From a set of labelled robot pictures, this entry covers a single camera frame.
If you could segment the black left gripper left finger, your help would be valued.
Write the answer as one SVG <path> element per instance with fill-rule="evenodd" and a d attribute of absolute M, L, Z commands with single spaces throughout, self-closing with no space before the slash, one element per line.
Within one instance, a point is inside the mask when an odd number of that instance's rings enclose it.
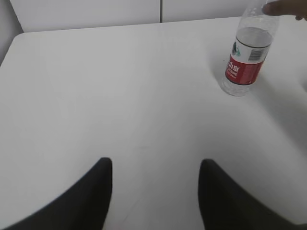
<path fill-rule="evenodd" d="M 112 197 L 112 160 L 100 158 L 66 190 L 27 191 L 0 197 L 2 230 L 102 230 Z"/>

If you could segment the person's hand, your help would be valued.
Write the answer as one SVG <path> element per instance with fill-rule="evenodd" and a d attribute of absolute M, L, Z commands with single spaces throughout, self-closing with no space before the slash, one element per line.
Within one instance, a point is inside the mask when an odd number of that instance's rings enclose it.
<path fill-rule="evenodd" d="M 269 16 L 295 16 L 297 21 L 307 20 L 306 0 L 276 0 L 265 4 L 262 12 Z"/>

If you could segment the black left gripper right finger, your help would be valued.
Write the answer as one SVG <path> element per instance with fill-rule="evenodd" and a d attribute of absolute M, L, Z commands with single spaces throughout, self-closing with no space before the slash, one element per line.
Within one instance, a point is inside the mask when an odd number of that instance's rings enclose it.
<path fill-rule="evenodd" d="M 240 187 L 214 160 L 201 162 L 198 203 L 206 230 L 305 230 Z"/>

